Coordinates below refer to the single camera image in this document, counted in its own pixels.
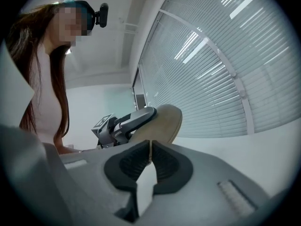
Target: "woman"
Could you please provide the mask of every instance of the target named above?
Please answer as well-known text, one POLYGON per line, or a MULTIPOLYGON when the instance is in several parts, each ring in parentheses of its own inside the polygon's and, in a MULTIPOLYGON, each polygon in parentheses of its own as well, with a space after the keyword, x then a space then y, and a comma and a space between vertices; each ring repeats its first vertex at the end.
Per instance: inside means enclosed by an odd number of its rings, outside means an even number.
POLYGON ((85 1, 44 5, 20 14, 6 37, 17 68, 35 91, 20 127, 55 145, 59 154, 73 152, 62 142, 69 128, 64 60, 76 37, 93 28, 87 20, 93 14, 85 1))

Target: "long brown hair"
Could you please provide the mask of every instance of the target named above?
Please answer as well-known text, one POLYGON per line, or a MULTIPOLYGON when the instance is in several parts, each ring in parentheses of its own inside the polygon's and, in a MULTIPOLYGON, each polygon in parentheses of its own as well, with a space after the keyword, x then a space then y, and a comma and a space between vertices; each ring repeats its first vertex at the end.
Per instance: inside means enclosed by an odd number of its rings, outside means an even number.
MULTIPOLYGON (((39 43, 43 41, 46 28, 63 4, 49 4, 40 6, 30 13, 20 14, 6 37, 6 44, 17 68, 31 85, 32 60, 36 59, 40 73, 40 64, 37 57, 39 43)), ((55 139, 63 137, 69 129, 69 109, 64 79, 65 54, 70 46, 60 46, 50 54, 51 81, 55 95, 62 108, 62 121, 55 135, 55 139)), ((30 102, 20 127, 37 132, 35 117, 30 102)))

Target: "beige pad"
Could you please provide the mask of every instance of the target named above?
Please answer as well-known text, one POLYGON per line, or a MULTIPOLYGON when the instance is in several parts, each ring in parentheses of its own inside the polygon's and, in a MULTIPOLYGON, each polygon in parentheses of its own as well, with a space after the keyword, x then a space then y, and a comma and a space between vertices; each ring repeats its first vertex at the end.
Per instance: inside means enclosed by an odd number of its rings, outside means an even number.
POLYGON ((182 124, 182 111, 173 105, 161 105, 155 117, 136 130, 129 142, 157 140, 172 143, 182 124))

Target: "white top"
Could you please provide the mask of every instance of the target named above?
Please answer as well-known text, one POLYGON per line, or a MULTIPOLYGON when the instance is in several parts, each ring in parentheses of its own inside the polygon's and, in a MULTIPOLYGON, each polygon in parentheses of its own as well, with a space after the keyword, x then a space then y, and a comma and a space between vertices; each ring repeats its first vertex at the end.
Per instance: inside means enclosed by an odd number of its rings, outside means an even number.
POLYGON ((50 58, 45 53, 45 47, 38 47, 38 60, 40 63, 41 78, 36 59, 32 61, 32 108, 36 121, 37 135, 41 142, 54 145, 54 136, 62 120, 61 105, 52 87, 50 74, 50 58))

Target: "white ceiling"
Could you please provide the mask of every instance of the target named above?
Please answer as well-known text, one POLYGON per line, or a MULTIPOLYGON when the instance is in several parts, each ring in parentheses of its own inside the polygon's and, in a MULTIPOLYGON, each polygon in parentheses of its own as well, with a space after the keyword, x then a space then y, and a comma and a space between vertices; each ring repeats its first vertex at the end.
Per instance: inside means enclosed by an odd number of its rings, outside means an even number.
MULTIPOLYGON (((29 0, 23 11, 63 0, 29 0)), ((109 5, 105 28, 94 26, 91 36, 76 41, 65 60, 67 88, 96 84, 130 83, 129 56, 145 0, 85 0, 98 11, 109 5)))

